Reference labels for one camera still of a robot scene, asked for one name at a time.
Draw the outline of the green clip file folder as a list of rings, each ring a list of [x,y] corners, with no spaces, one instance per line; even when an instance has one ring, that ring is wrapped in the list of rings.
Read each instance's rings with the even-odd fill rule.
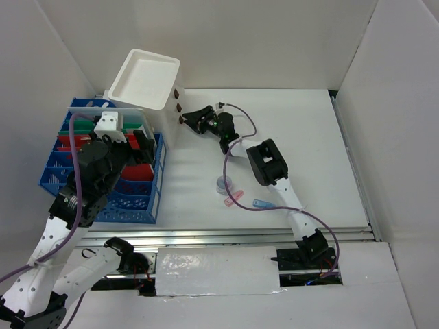
[[[89,135],[92,132],[94,133],[94,127],[99,119],[85,119],[80,117],[73,122],[73,134],[74,135]],[[143,125],[141,123],[124,123],[123,124],[123,133],[124,135],[132,133],[133,130],[142,130]]]

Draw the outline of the white foam drawer box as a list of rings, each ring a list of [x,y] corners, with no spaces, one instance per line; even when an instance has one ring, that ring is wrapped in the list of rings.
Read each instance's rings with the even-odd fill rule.
[[[167,148],[174,148],[185,106],[178,59],[132,49],[108,90],[108,98],[119,107],[142,109],[154,131],[163,135]]]

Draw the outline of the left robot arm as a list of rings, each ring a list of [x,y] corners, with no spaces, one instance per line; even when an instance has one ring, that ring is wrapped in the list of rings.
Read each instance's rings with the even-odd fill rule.
[[[118,143],[109,133],[95,136],[72,153],[73,172],[49,209],[45,230],[20,276],[1,296],[1,320],[11,328],[58,328],[73,303],[104,276],[148,273],[148,259],[118,237],[69,273],[72,251],[108,203],[127,165],[152,163],[154,142],[142,130],[133,132],[137,147]]]

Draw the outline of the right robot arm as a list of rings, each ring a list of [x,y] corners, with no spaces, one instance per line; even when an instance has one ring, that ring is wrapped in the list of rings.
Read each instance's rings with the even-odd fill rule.
[[[328,242],[316,225],[316,219],[308,215],[289,180],[287,163],[272,139],[261,142],[249,141],[256,134],[239,135],[235,131],[233,115],[217,113],[212,106],[180,116],[179,122],[196,134],[210,132],[219,138],[219,146],[225,155],[224,164],[230,157],[248,159],[256,181],[284,202],[279,210],[287,211],[287,220],[298,246],[298,259],[302,266],[314,268],[327,252]]]

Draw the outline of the red file folder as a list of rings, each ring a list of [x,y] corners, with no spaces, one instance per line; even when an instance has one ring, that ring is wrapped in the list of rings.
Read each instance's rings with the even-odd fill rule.
[[[85,134],[75,135],[75,147],[78,151],[83,145],[91,141],[91,137]],[[57,135],[57,142],[55,146],[56,151],[67,152],[67,160],[72,160],[71,144],[69,142],[69,135],[67,131],[61,131]],[[154,170],[152,164],[136,164],[127,165],[123,170],[121,177],[128,181],[148,181],[151,182],[154,178]]]

